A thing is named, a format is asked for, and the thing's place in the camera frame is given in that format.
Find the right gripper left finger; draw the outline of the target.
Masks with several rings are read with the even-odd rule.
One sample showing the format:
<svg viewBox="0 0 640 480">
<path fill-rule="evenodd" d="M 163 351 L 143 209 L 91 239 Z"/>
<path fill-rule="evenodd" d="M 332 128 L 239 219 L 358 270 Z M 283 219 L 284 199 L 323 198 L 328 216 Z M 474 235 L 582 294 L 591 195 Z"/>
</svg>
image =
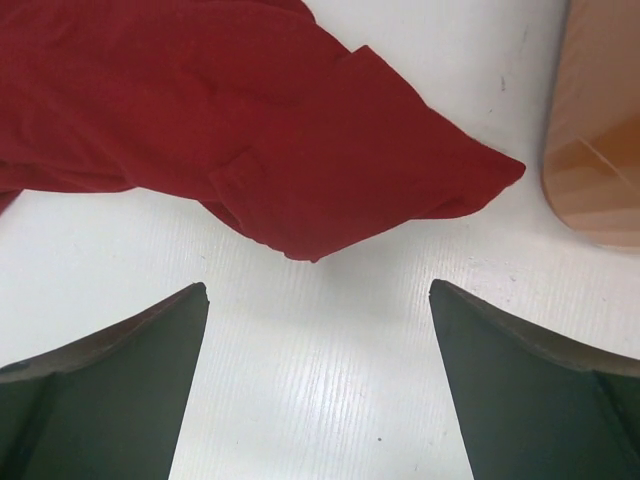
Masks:
<svg viewBox="0 0 640 480">
<path fill-rule="evenodd" d="M 208 309 L 195 283 L 2 367 L 2 478 L 168 478 Z"/>
</svg>

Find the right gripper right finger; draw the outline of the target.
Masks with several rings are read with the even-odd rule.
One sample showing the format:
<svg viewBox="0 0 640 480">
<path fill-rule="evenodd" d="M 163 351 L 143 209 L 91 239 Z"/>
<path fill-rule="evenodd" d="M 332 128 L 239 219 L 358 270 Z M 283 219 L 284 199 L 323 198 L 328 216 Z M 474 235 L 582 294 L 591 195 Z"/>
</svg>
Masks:
<svg viewBox="0 0 640 480">
<path fill-rule="evenodd" d="M 639 362 L 444 280 L 429 303 L 476 479 L 636 479 Z"/>
</svg>

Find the red t-shirt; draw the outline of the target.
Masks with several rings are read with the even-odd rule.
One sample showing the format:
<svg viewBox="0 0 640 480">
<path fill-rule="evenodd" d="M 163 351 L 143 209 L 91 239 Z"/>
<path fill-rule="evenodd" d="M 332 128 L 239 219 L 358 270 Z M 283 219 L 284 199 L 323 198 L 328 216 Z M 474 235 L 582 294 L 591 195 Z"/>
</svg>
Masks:
<svg viewBox="0 0 640 480">
<path fill-rule="evenodd" d="M 1 203 L 144 188 L 317 261 L 524 174 L 300 1 L 5 1 Z"/>
</svg>

